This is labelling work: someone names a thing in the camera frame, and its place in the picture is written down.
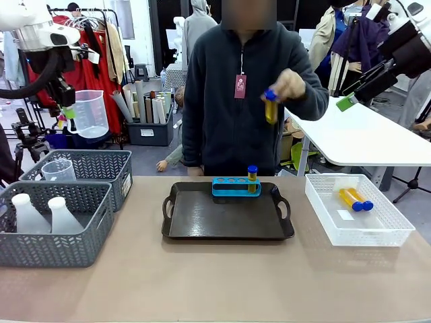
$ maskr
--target plastic cup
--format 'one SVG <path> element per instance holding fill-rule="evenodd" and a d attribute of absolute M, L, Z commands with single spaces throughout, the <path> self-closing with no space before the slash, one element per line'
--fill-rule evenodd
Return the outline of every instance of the plastic cup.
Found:
<path fill-rule="evenodd" d="M 42 167 L 42 173 L 45 180 L 48 181 L 68 182 L 76 180 L 72 162 L 64 158 L 44 165 Z"/>

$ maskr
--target hood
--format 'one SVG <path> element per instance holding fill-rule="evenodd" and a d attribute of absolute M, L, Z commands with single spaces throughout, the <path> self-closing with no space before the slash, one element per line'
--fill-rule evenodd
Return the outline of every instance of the hood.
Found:
<path fill-rule="evenodd" d="M 193 13 L 207 14 L 207 0 L 191 0 Z"/>

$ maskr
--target clear plastic beaker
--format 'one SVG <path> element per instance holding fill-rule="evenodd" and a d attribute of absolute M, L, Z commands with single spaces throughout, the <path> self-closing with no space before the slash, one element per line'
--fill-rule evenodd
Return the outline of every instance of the clear plastic beaker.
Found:
<path fill-rule="evenodd" d="M 42 167 L 45 180 L 69 182 L 76 180 L 73 164 L 68 159 L 58 159 Z"/>
<path fill-rule="evenodd" d="M 109 130 L 106 116 L 103 91 L 85 90 L 75 94 L 76 103 L 73 108 L 73 121 L 76 131 L 71 130 L 71 122 L 67 123 L 70 133 L 77 133 L 83 138 L 93 139 L 105 135 Z"/>

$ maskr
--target gray jacket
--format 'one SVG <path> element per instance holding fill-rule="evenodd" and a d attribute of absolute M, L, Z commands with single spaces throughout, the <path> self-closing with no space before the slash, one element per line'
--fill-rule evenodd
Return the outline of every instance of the gray jacket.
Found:
<path fill-rule="evenodd" d="M 196 40 L 217 25 L 217 22 L 207 15 L 207 0 L 191 0 L 191 5 L 193 14 L 184 22 L 183 71 L 187 70 Z"/>

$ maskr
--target white bottle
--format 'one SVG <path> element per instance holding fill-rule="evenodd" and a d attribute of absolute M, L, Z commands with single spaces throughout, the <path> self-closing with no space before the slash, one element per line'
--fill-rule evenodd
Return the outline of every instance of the white bottle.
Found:
<path fill-rule="evenodd" d="M 48 202 L 53 212 L 53 234 L 80 234 L 84 228 L 67 209 L 63 197 L 55 197 Z"/>
<path fill-rule="evenodd" d="M 32 205 L 28 194 L 18 194 L 12 198 L 16 208 L 16 227 L 19 234 L 49 234 L 51 226 Z"/>

